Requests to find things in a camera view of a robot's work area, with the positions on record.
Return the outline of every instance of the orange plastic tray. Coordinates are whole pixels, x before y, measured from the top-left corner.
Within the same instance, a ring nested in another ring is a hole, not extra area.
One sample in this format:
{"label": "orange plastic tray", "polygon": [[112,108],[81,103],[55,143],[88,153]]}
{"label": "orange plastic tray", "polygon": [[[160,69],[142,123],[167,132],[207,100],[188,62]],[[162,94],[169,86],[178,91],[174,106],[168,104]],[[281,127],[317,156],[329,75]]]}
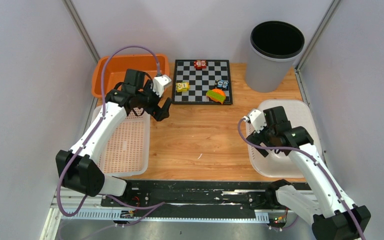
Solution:
{"label": "orange plastic tray", "polygon": [[[161,73],[170,76],[169,59],[164,54],[156,54],[159,61]],[[96,65],[92,77],[92,95],[97,98],[102,98],[101,94],[101,74],[104,64],[108,56],[101,58]],[[132,55],[116,55],[106,66],[103,77],[103,87],[107,94],[114,86],[123,82],[127,69],[134,69],[147,72],[151,78],[157,75],[157,64],[151,54],[132,54]]]}

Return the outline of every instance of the robotic arm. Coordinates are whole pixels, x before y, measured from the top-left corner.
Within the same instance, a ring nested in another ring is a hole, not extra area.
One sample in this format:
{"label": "robotic arm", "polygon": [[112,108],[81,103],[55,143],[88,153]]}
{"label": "robotic arm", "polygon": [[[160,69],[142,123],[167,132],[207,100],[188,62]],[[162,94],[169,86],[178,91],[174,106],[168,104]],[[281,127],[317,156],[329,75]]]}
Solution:
{"label": "robotic arm", "polygon": [[[285,155],[289,155],[291,161],[298,166],[313,190],[318,203],[310,200],[297,191],[291,183],[282,179],[271,183],[266,190],[265,195],[269,204],[272,207],[283,205],[293,210],[311,225],[314,236],[318,240],[359,238],[357,228],[345,206],[352,206],[351,211],[362,231],[366,228],[371,214],[366,206],[357,206],[339,186],[320,158],[307,130],[302,126],[292,128],[282,106],[269,108],[263,112],[253,109],[245,119],[255,129],[246,138],[252,144],[259,146],[263,143],[267,147],[298,148],[316,159],[314,162],[301,152],[290,149],[281,150]],[[257,150],[264,157],[269,155],[264,149]],[[340,192],[340,199],[333,186]]]}
{"label": "robotic arm", "polygon": [[[162,107],[158,106],[164,90],[171,85],[172,80],[167,75],[156,76],[152,81],[147,80],[144,85],[145,75],[143,71],[128,69],[124,82],[118,83],[105,96],[104,117],[97,117],[70,150],[58,152],[56,166],[61,176],[74,152],[81,147],[80,153],[64,176],[63,187],[91,197],[98,194],[123,196],[128,183],[123,179],[105,175],[98,167],[105,144],[129,113],[135,111],[134,108],[143,108],[143,111],[153,116],[155,120],[162,121],[169,117],[169,108],[172,103],[172,100],[167,98]],[[90,139],[87,145],[83,145],[88,137]]]}

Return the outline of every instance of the red toy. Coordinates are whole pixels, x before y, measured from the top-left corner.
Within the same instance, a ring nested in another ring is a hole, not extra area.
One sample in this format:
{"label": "red toy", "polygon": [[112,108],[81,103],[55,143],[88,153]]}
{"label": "red toy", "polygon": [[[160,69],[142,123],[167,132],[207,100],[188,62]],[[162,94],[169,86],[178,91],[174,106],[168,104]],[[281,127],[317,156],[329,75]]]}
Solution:
{"label": "red toy", "polygon": [[193,66],[196,70],[202,70],[207,68],[207,61],[206,60],[196,60],[193,62]]}

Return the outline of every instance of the trash can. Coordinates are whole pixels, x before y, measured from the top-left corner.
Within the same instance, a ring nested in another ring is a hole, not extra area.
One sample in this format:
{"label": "trash can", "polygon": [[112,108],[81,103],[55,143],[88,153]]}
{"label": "trash can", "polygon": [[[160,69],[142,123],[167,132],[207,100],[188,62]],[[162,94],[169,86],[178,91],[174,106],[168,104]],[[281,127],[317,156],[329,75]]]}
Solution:
{"label": "trash can", "polygon": [[261,93],[278,88],[304,47],[304,35],[282,21],[260,23],[251,32],[245,81]]}

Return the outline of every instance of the black trash can rim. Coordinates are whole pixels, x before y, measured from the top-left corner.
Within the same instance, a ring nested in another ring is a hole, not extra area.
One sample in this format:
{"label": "black trash can rim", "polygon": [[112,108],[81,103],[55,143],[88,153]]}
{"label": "black trash can rim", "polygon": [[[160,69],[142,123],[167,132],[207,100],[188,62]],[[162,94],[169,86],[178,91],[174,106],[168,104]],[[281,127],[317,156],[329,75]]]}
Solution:
{"label": "black trash can rim", "polygon": [[[280,25],[282,27],[287,27],[288,29],[290,29],[294,34],[296,34],[296,37],[298,37],[298,41],[300,41],[300,47],[297,48],[296,50],[292,51],[292,52],[288,52],[287,54],[275,54],[275,53],[272,53],[272,52],[268,52],[266,50],[263,50],[261,49],[259,46],[257,46],[257,44],[255,43],[253,37],[256,33],[256,31],[258,31],[261,27],[265,27],[267,25]],[[289,58],[293,58],[295,56],[297,56],[304,48],[304,35],[303,33],[295,26],[287,23],[287,22],[283,22],[283,21],[265,21],[265,22],[262,22],[260,24],[258,24],[257,26],[255,26],[253,29],[252,29],[252,32],[251,32],[251,36],[250,36],[250,41],[251,41],[251,45],[252,47],[257,51],[259,52],[260,54],[263,54],[264,56],[267,56],[269,58],[273,58],[273,59],[289,59]]]}

